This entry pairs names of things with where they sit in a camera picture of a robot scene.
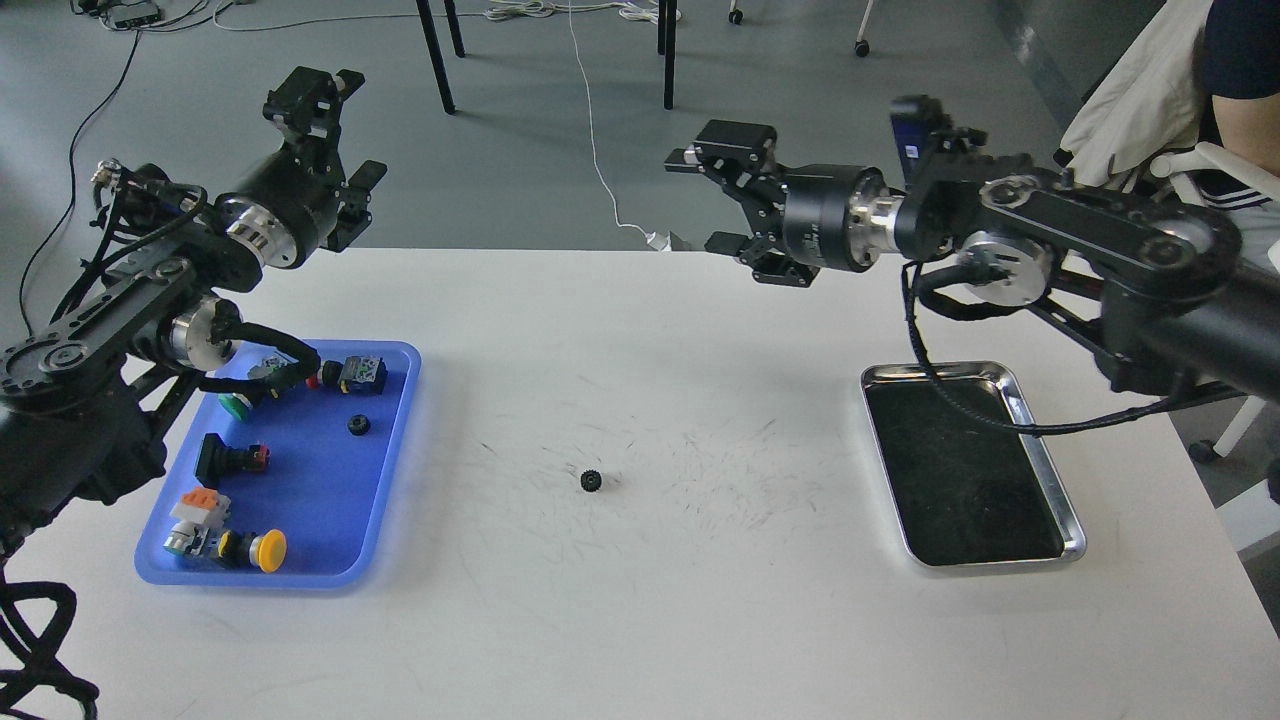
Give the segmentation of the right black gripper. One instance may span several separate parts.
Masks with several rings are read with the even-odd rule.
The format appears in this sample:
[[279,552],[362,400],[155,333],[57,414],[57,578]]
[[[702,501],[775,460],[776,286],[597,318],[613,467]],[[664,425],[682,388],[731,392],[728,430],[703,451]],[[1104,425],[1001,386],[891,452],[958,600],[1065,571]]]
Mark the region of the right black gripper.
[[754,234],[716,232],[704,250],[732,258],[760,284],[810,287],[820,272],[864,272],[890,250],[890,232],[874,219],[887,199],[874,167],[777,163],[773,126],[709,120],[687,146],[664,159],[672,173],[703,176],[737,202]]

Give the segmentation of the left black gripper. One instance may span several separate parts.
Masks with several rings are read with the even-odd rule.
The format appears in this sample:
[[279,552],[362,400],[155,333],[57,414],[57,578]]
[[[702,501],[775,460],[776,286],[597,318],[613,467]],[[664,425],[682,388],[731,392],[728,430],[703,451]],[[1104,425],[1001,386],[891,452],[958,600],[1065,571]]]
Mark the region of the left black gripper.
[[371,224],[372,190],[388,165],[366,160],[347,179],[337,154],[340,111],[365,76],[296,67],[268,94],[264,118],[283,135],[278,150],[218,197],[219,225],[266,266],[296,269],[325,240],[346,251]]

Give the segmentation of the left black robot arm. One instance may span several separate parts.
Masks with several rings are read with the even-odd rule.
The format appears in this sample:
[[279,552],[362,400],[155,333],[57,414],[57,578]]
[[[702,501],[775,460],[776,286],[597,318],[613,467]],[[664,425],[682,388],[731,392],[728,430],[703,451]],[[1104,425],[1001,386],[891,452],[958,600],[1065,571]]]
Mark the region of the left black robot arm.
[[246,322],[221,290],[346,250],[385,164],[346,174],[340,111],[356,70],[297,67],[262,115],[282,146],[232,191],[147,164],[93,174],[102,241],[47,327],[3,346],[3,559],[74,498],[105,505],[163,475],[165,434],[196,391],[260,400],[323,374],[315,348]]

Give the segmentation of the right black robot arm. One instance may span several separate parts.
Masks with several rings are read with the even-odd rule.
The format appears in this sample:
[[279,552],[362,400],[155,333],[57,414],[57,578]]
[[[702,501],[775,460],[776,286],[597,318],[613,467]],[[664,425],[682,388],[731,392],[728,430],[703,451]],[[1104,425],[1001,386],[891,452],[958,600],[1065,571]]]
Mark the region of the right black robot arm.
[[[940,100],[893,100],[904,190],[874,167],[777,161],[771,126],[710,120],[664,161],[713,181],[746,217],[708,252],[763,284],[808,287],[822,269],[861,273],[904,258],[901,292],[916,366],[956,411],[1000,430],[1062,436],[1248,395],[1277,400],[1277,278],[1242,260],[1220,211],[1079,184],[1025,154],[982,152]],[[1002,421],[945,388],[916,310],[960,322],[1028,311],[1088,350],[1116,392],[1152,404],[1055,425]]]

